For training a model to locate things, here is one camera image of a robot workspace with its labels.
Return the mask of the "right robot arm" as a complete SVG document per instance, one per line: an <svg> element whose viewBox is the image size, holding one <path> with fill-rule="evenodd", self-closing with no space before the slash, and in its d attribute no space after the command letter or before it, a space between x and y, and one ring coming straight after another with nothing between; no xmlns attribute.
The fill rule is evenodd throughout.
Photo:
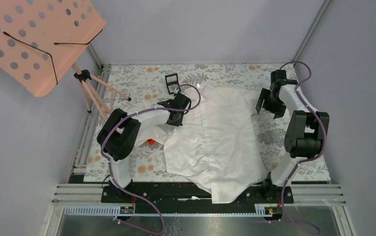
<svg viewBox="0 0 376 236"><path fill-rule="evenodd" d="M264 109L274 118L282 118L289 112L283 142L289 156L267 175L257 193L269 203L282 203L290 193L288 183L300 165L319 158L324 152L330 117L310 104L301 94L299 83L288 79L285 70L271 72L270 81L270 88L261 90L255 109L257 112Z"/></svg>

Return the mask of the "white shirt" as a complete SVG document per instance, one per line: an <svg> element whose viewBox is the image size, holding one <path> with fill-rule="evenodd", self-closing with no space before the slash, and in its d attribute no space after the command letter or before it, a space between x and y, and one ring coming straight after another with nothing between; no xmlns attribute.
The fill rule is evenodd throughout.
<svg viewBox="0 0 376 236"><path fill-rule="evenodd" d="M210 193L214 204L231 203L267 174L251 118L258 95L209 83L183 92L196 108L184 115L182 126L143 129L136 145L148 139L162 144L168 173L183 176Z"/></svg>

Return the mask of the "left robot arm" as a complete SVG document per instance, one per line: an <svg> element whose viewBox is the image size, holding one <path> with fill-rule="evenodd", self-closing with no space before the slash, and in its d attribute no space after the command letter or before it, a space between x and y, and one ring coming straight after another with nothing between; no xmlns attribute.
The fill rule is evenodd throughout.
<svg viewBox="0 0 376 236"><path fill-rule="evenodd" d="M154 108L134 114L115 109L100 130L96 140L101 154L107 159L110 181L115 187L113 196L120 202L131 198L129 155L134 147L148 139L163 143L173 128L183 124L183 117L191 108L191 100L182 93L159 102Z"/></svg>

